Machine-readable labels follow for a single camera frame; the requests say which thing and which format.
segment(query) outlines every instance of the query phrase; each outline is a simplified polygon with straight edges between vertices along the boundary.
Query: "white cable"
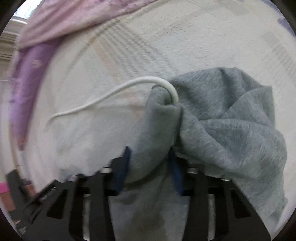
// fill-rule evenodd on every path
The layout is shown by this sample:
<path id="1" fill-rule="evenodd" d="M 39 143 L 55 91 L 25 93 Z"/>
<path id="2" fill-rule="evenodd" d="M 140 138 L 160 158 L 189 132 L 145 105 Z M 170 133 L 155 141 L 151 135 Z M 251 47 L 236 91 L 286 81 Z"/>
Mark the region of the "white cable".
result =
<path id="1" fill-rule="evenodd" d="M 89 102 L 87 104 L 84 104 L 82 106 L 76 107 L 76 108 L 71 109 L 71 110 L 67 110 L 67 111 L 56 113 L 56 114 L 52 115 L 49 118 L 49 120 L 47 121 L 46 126 L 50 125 L 50 123 L 58 116 L 69 115 L 69 114 L 73 114 L 73 113 L 85 110 L 86 108 L 88 108 L 88 107 L 90 107 L 90 106 L 92 106 L 94 104 L 100 103 L 100 102 L 108 99 L 109 97 L 111 97 L 111 96 L 113 96 L 113 95 L 115 95 L 115 94 L 117 94 L 117 93 L 119 93 L 119 92 L 121 92 L 121 91 L 123 91 L 125 89 L 128 89 L 128 88 L 130 88 L 132 86 L 138 85 L 138 84 L 156 84 L 156 85 L 160 85 L 163 88 L 167 89 L 168 92 L 171 94 L 173 105 L 176 105 L 178 103 L 178 101 L 179 101 L 179 97 L 178 97 L 178 93 L 177 93 L 176 89 L 168 81 L 166 81 L 166 80 L 164 80 L 162 78 L 153 77 L 153 76 L 139 77 L 139 78 L 132 79 L 132 80 L 118 86 L 114 90 L 111 90 L 107 94 L 101 96 L 98 99 L 93 100 L 92 102 Z"/>

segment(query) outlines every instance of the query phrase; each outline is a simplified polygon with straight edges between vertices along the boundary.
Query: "purple blanket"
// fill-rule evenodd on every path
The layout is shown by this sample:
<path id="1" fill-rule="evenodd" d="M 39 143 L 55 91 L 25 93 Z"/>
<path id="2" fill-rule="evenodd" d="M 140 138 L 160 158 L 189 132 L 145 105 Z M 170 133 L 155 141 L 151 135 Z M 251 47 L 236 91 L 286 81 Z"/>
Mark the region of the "purple blanket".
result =
<path id="1" fill-rule="evenodd" d="M 56 38 L 33 47 L 23 48 L 15 56 L 15 68 L 11 76 L 13 90 L 10 122 L 21 150 L 26 141 L 28 123 L 38 87 L 61 40 L 62 38 Z"/>

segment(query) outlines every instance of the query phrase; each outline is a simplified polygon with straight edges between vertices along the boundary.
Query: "white bed sheet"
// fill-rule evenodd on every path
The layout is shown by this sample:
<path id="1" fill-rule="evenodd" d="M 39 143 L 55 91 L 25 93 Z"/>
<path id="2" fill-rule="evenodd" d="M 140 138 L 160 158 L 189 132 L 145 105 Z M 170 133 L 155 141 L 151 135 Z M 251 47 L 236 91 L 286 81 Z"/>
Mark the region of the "white bed sheet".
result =
<path id="1" fill-rule="evenodd" d="M 56 113 L 93 100 L 138 76 L 170 78 L 217 66 L 238 67 L 273 87 L 276 128 L 286 139 L 288 204 L 275 236 L 296 207 L 296 38 L 259 0 L 158 0 L 67 37 L 41 86 L 25 150 L 37 191 L 71 173 L 93 174 L 133 141 L 151 85 L 133 87 L 78 114 Z"/>

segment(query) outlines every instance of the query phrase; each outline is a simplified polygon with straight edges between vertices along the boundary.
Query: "screw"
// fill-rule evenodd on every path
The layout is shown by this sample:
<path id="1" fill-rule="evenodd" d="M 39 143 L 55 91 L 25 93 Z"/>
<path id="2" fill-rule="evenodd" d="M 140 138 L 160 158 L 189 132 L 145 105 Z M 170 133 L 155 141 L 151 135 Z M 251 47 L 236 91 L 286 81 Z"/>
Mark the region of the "screw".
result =
<path id="1" fill-rule="evenodd" d="M 108 174 L 108 173 L 111 173 L 112 172 L 112 168 L 110 168 L 110 167 L 102 167 L 102 168 L 100 168 L 99 171 L 102 174 Z"/>
<path id="2" fill-rule="evenodd" d="M 69 177 L 69 181 L 70 182 L 75 182 L 77 180 L 77 175 L 71 175 L 70 177 Z"/>
<path id="3" fill-rule="evenodd" d="M 190 167 L 190 168 L 187 169 L 187 172 L 190 173 L 190 174 L 197 174 L 198 173 L 198 169 L 197 168 Z"/>

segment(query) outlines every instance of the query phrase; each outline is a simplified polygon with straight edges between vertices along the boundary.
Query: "gray cloth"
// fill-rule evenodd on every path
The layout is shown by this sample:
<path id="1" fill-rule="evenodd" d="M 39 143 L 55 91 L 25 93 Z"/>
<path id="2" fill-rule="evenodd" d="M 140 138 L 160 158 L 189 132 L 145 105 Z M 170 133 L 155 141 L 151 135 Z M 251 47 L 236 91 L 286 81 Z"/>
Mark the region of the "gray cloth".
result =
<path id="1" fill-rule="evenodd" d="M 164 161 L 178 155 L 205 173 L 232 179 L 269 231 L 285 206 L 285 141 L 274 128 L 272 88 L 237 68 L 190 72 L 170 80 L 179 104 L 154 87 L 147 101 L 126 190 L 111 198 L 118 240 L 181 240 L 188 198 L 178 197 Z"/>

